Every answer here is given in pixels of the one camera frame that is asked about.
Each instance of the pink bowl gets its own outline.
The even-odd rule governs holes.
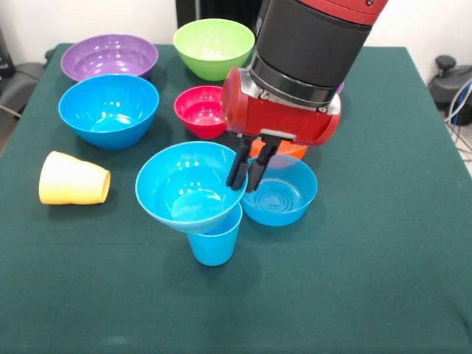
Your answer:
[[[174,111],[185,126],[201,139],[214,139],[226,130],[221,116],[219,86],[196,86],[182,92],[174,102]]]

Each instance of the bowl rim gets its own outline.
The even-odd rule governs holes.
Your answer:
[[[73,80],[73,81],[76,81],[78,83],[82,82],[82,81],[85,81],[85,80],[88,80],[88,79],[91,79],[93,77],[97,77],[97,76],[103,76],[103,75],[96,75],[96,76],[92,76],[92,77],[88,77],[87,79],[85,80],[79,80],[77,77],[74,77],[72,74],[68,73],[65,69],[64,69],[64,61],[65,61],[65,58],[66,56],[73,50],[73,48],[75,48],[76,46],[78,46],[79,44],[83,44],[87,41],[92,41],[96,38],[102,38],[102,37],[110,37],[110,36],[118,36],[118,37],[131,37],[131,38],[135,38],[135,39],[138,39],[140,41],[142,41],[143,43],[146,43],[148,46],[152,47],[153,48],[153,51],[155,53],[154,55],[154,59],[153,59],[153,62],[152,64],[146,68],[145,70],[143,70],[142,72],[140,72],[139,74],[137,75],[129,75],[129,76],[141,76],[143,74],[145,74],[146,72],[148,72],[148,70],[151,70],[157,63],[157,60],[159,59],[159,50],[157,49],[156,46],[154,46],[151,42],[145,40],[144,38],[141,38],[141,37],[138,37],[137,35],[127,35],[125,33],[105,33],[103,35],[94,35],[93,37],[89,37],[89,38],[86,38],[86,39],[83,39],[81,41],[78,41],[77,43],[75,44],[72,44],[69,48],[67,48],[67,50],[64,52],[64,54],[62,54],[62,57],[60,58],[60,69],[62,70],[62,73],[64,73],[69,79]]]
[[[120,128],[120,129],[113,129],[112,131],[90,131],[89,129],[79,128],[79,127],[71,124],[68,120],[66,120],[66,118],[64,118],[61,106],[62,106],[62,102],[63,102],[64,97],[66,95],[70,94],[70,91],[73,91],[75,88],[79,87],[80,85],[85,85],[85,83],[88,83],[89,81],[104,80],[104,79],[109,78],[109,77],[123,77],[125,79],[131,78],[132,80],[138,80],[138,81],[141,81],[141,82],[144,81],[145,85],[147,85],[148,87],[151,87],[151,91],[156,94],[156,104],[154,105],[153,109],[151,110],[151,112],[148,114],[147,117],[145,117],[143,120],[138,121],[134,124],[128,125],[124,128]],[[151,119],[153,114],[156,113],[156,110],[157,110],[158,107],[159,107],[159,92],[157,91],[157,88],[152,83],[150,83],[146,79],[143,79],[142,77],[134,76],[134,75],[126,75],[126,74],[105,74],[105,75],[90,77],[89,79],[85,79],[83,81],[80,81],[79,83],[76,83],[75,85],[69,87],[67,89],[67,91],[64,92],[64,94],[62,95],[62,97],[60,98],[59,103],[58,103],[59,116],[63,120],[63,122],[66,123],[66,125],[68,125],[70,128],[75,129],[77,131],[82,131],[84,133],[93,133],[93,134],[116,133],[116,132],[119,132],[119,131],[125,131],[127,129],[136,127],[137,125],[140,125],[140,124],[146,122],[148,119]]]
[[[199,144],[205,144],[205,145],[217,145],[218,147],[221,147],[225,150],[227,150],[229,153],[232,153],[232,156],[236,157],[236,152],[233,151],[233,149],[230,149],[229,147],[225,146],[225,145],[222,145],[222,144],[218,144],[217,142],[203,142],[201,140],[198,140],[198,141],[194,141],[194,142],[181,142],[181,143],[178,143],[178,144],[174,144],[174,145],[171,145],[171,146],[168,146],[166,147],[165,149],[162,149],[160,150],[158,153],[155,153],[154,155],[152,155],[146,162],[144,165],[142,165],[141,169],[139,170],[138,172],[138,176],[136,177],[136,182],[134,183],[134,192],[136,194],[136,199],[138,200],[138,203],[139,205],[141,205],[141,207],[146,211],[147,214],[151,215],[153,218],[156,218],[157,220],[161,221],[162,223],[165,223],[166,225],[177,225],[177,226],[188,226],[188,225],[191,225],[191,224],[200,224],[200,223],[206,223],[206,222],[209,222],[209,221],[212,221],[214,219],[217,219],[217,218],[220,218],[222,215],[224,215],[225,213],[227,213],[227,210],[231,210],[233,209],[236,204],[238,204],[242,199],[243,199],[243,196],[244,196],[244,193],[246,191],[246,187],[248,185],[248,176],[246,174],[246,178],[244,179],[244,182],[243,182],[243,186],[239,189],[239,191],[241,191],[241,194],[240,194],[240,197],[238,197],[236,199],[236,201],[231,204],[231,206],[229,208],[227,208],[225,211],[223,212],[220,212],[219,214],[215,215],[215,216],[212,216],[210,218],[206,218],[206,219],[203,219],[203,220],[199,220],[199,221],[175,221],[175,220],[172,220],[172,219],[167,219],[167,218],[163,218],[161,216],[158,216],[156,215],[155,213],[151,212],[141,201],[141,199],[139,198],[139,193],[138,193],[138,181],[139,181],[139,177],[141,176],[141,173],[142,171],[144,171],[144,169],[146,168],[146,166],[151,162],[151,160],[153,160],[154,158],[156,158],[156,156],[158,156],[160,153],[163,153],[165,152],[166,150],[170,150],[172,148],[174,148],[175,146],[181,146],[181,145],[199,145]]]
[[[183,91],[182,93],[180,93],[180,95],[177,96],[177,98],[174,100],[174,113],[176,114],[176,116],[182,121],[182,122],[185,122],[185,123],[188,123],[192,126],[199,126],[199,127],[218,127],[220,125],[226,125],[226,122],[224,121],[224,119],[221,120],[221,122],[219,123],[215,123],[215,124],[199,124],[199,123],[195,123],[195,122],[191,122],[189,121],[188,119],[185,119],[182,115],[180,115],[178,112],[177,112],[177,101],[184,95],[186,94],[187,92],[191,92],[191,91],[194,91],[196,89],[207,89],[207,88],[210,88],[210,89],[217,89],[217,91],[219,91],[220,93],[223,93],[223,88],[221,86],[216,86],[216,85],[200,85],[200,86],[193,86],[185,91]]]
[[[263,210],[263,211],[267,212],[267,213],[270,213],[272,215],[289,215],[291,213],[299,212],[300,210],[302,210],[304,208],[307,208],[313,202],[313,200],[316,198],[316,196],[318,195],[318,179],[316,178],[316,174],[314,173],[314,171],[310,168],[310,166],[308,166],[302,160],[298,160],[296,157],[293,157],[293,156],[290,156],[290,155],[285,155],[284,153],[278,153],[278,154],[274,155],[272,158],[273,159],[289,159],[289,160],[293,160],[296,164],[298,164],[298,163],[302,164],[303,168],[305,168],[308,171],[308,173],[306,175],[307,176],[306,179],[308,179],[310,177],[313,177],[314,189],[315,190],[314,190],[313,196],[310,198],[310,200],[306,201],[303,205],[299,206],[296,209],[292,209],[288,212],[269,212],[268,210]],[[256,159],[256,158],[253,157],[253,158],[249,159],[249,162],[252,162],[254,159]],[[241,203],[246,205],[247,207],[251,207],[252,209],[262,210],[262,209],[256,208],[252,203],[249,203],[246,200],[247,195],[248,195],[248,193],[246,193],[244,195],[243,199],[241,199]]]
[[[197,22],[232,22],[233,24],[238,25],[240,28],[244,29],[247,33],[249,33],[251,35],[252,45],[244,53],[241,53],[239,55],[235,55],[235,56],[227,58],[227,59],[202,59],[202,58],[197,58],[193,55],[188,55],[184,50],[182,50],[181,48],[179,48],[176,45],[176,37],[186,27],[191,27]],[[184,55],[184,56],[186,56],[190,59],[201,61],[201,62],[224,63],[224,62],[227,62],[227,61],[231,61],[231,60],[241,58],[244,55],[247,55],[252,50],[252,48],[254,48],[254,44],[256,43],[256,38],[254,36],[254,33],[247,26],[244,26],[243,24],[240,24],[239,22],[236,22],[236,21],[233,21],[233,20],[227,20],[225,18],[202,18],[201,20],[195,20],[195,21],[189,22],[188,24],[185,24],[184,26],[177,29],[176,32],[174,33],[174,36],[172,37],[172,43],[173,43],[174,47],[177,49],[177,52],[179,54],[182,54],[182,55]]]
[[[255,142],[258,142],[258,144],[260,144],[260,143],[265,144],[265,142],[263,142],[262,140],[259,140],[259,139],[256,139],[256,140],[254,140],[254,142],[253,142],[253,145],[252,145],[252,146],[253,146],[254,149],[256,149],[257,155],[259,155],[259,153],[260,153],[260,151],[262,150],[262,148],[263,148],[264,145],[261,146],[261,147],[254,146],[254,143],[255,143]],[[291,155],[290,155],[291,153],[295,153],[295,152],[299,152],[299,151],[303,151],[303,150],[307,150],[307,149],[308,149],[308,146],[307,146],[307,145],[295,144],[295,143],[293,143],[293,142],[288,142],[288,143],[289,143],[290,146],[292,146],[292,147],[296,145],[297,148],[292,149],[292,150],[289,150],[289,151],[283,151],[283,152],[280,152],[280,153],[277,151],[277,155],[278,155],[278,154],[282,154],[282,155],[289,155],[289,156],[291,156]]]

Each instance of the green bowl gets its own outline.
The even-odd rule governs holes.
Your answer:
[[[234,66],[242,66],[254,46],[252,31],[237,22],[207,18],[177,30],[173,42],[192,72],[209,81],[224,80]]]

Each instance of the purple bowl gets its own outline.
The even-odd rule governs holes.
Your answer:
[[[148,79],[157,62],[157,48],[133,35],[98,35],[66,50],[63,73],[74,81],[104,74],[128,74]]]

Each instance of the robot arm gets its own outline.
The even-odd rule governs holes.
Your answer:
[[[223,86],[227,129],[240,147],[226,184],[257,189],[282,139],[321,145],[336,130],[336,93],[387,0],[264,1],[257,43],[247,69],[233,69]],[[254,139],[265,147],[249,166]]]

